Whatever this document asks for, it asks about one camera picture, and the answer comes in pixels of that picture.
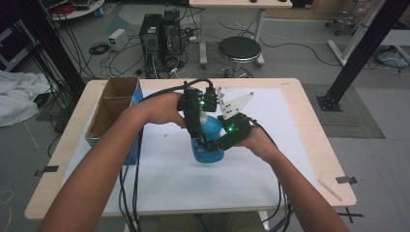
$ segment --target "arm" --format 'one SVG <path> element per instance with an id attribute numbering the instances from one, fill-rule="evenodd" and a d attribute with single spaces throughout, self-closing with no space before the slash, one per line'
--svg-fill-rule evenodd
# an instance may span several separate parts
<path id="1" fill-rule="evenodd" d="M 268 162 L 286 192 L 304 231 L 348 231 L 323 196 L 258 127 L 239 145 Z"/>
<path id="2" fill-rule="evenodd" d="M 147 123 L 176 123 L 180 94 L 164 94 L 126 109 L 63 185 L 39 231 L 94 231 L 136 135 Z"/>

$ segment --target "white cloth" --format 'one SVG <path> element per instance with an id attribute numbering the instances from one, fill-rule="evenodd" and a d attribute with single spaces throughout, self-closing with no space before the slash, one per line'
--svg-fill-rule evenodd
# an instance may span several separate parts
<path id="1" fill-rule="evenodd" d="M 19 123 L 39 112 L 33 99 L 49 88 L 42 73 L 0 71 L 0 127 Z"/>

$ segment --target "hand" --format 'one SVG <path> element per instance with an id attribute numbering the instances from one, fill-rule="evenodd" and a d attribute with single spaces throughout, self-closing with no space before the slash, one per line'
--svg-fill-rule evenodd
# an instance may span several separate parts
<path id="1" fill-rule="evenodd" d="M 239 142 L 237 146 L 243 146 L 250 149 L 255 155 L 264 161 L 268 161 L 269 158 L 280 153 L 278 147 L 259 127 L 253 127 L 250 135 Z"/>
<path id="2" fill-rule="evenodd" d="M 175 123 L 181 128 L 186 128 L 184 118 L 177 111 L 181 96 L 182 94 L 174 92 L 162 94 L 132 106 L 132 110 L 134 114 L 143 115 L 146 124 Z"/>

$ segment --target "bottle cap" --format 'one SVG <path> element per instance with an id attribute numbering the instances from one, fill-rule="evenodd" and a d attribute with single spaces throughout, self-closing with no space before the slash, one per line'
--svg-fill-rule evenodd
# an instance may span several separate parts
<path id="1" fill-rule="evenodd" d="M 201 111 L 201 112 L 200 112 L 199 122 L 200 122 L 201 124 L 205 124 L 206 122 L 208 122 L 208 114 L 206 114 L 204 111 Z"/>

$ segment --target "person's right hand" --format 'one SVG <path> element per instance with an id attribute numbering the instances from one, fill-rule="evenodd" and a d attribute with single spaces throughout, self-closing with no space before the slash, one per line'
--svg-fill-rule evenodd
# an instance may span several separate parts
<path id="1" fill-rule="evenodd" d="M 239 142 L 237 146 L 250 149 L 255 155 L 268 161 L 269 158 L 280 153 L 278 147 L 271 141 L 268 135 L 259 127 L 253 127 L 250 135 Z"/>

